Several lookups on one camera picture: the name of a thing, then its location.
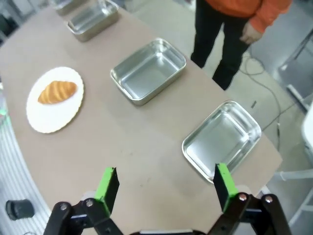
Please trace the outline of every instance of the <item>white plate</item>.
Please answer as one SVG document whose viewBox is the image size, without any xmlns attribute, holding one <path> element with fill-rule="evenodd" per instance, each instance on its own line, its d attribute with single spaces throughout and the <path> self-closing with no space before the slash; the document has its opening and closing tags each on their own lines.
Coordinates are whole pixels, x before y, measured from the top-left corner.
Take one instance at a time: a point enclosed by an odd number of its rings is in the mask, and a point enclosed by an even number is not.
<svg viewBox="0 0 313 235">
<path fill-rule="evenodd" d="M 41 104 L 38 97 L 53 81 L 74 82 L 77 85 L 75 94 L 57 104 Z M 54 68 L 42 75 L 31 89 L 26 114 L 29 124 L 41 133 L 52 133 L 66 126 L 75 117 L 84 96 L 84 84 L 75 70 L 67 67 Z"/>
</svg>

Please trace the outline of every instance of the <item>black pants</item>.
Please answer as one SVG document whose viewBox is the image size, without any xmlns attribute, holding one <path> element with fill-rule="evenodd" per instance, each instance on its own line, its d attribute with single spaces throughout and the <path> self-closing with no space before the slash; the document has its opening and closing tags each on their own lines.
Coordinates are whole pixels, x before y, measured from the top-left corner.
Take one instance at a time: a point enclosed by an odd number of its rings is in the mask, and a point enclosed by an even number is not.
<svg viewBox="0 0 313 235">
<path fill-rule="evenodd" d="M 213 80 L 226 90 L 242 62 L 242 55 L 249 45 L 240 41 L 248 18 L 236 18 L 213 9 L 205 0 L 197 0 L 196 36 L 191 60 L 203 68 L 224 23 L 223 56 L 213 75 Z"/>
</svg>

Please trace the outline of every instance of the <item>rectangular metal container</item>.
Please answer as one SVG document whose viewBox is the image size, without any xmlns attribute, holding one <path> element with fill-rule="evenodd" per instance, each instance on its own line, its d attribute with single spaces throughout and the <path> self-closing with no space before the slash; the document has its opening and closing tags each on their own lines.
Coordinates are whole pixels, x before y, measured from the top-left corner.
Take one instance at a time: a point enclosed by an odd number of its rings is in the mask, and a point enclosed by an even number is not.
<svg viewBox="0 0 313 235">
<path fill-rule="evenodd" d="M 261 128 L 237 102 L 226 101 L 182 143 L 191 165 L 213 183 L 215 164 L 230 172 L 247 156 L 261 137 Z"/>
<path fill-rule="evenodd" d="M 117 20 L 118 6 L 105 0 L 85 8 L 67 23 L 67 27 L 79 41 L 86 42 Z"/>
<path fill-rule="evenodd" d="M 66 15 L 87 0 L 49 0 L 52 7 L 60 16 Z"/>
<path fill-rule="evenodd" d="M 175 81 L 185 66 L 183 54 L 157 38 L 112 69 L 111 77 L 128 99 L 143 105 Z"/>
</svg>

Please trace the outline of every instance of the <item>croissant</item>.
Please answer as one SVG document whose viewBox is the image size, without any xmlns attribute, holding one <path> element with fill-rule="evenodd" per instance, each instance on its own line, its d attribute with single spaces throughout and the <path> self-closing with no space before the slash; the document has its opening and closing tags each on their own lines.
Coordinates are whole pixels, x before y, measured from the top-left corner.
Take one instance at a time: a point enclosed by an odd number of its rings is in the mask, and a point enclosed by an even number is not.
<svg viewBox="0 0 313 235">
<path fill-rule="evenodd" d="M 76 92 L 73 82 L 53 81 L 41 92 L 38 102 L 42 104 L 55 104 L 70 98 Z"/>
</svg>

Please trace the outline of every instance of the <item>orange sleeve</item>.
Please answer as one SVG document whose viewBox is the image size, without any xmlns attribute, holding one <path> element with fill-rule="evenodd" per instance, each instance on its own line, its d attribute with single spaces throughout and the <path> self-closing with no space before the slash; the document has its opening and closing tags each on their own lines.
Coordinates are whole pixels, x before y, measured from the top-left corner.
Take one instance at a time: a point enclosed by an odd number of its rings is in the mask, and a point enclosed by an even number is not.
<svg viewBox="0 0 313 235">
<path fill-rule="evenodd" d="M 250 19 L 251 25 L 259 32 L 264 33 L 265 29 L 272 25 L 274 20 L 281 13 L 286 13 L 292 0 L 263 0 L 260 8 Z"/>
</svg>

